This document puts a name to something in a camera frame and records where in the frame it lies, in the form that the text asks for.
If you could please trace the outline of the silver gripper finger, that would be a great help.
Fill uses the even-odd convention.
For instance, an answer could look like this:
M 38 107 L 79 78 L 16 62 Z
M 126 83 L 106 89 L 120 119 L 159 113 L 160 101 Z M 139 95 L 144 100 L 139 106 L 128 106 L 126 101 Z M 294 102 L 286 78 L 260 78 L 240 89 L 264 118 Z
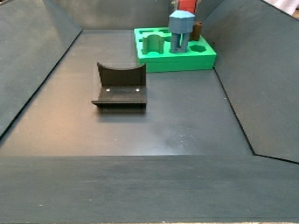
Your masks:
M 179 5 L 179 0 L 172 0 L 171 1 L 172 11 L 178 10 L 178 5 Z

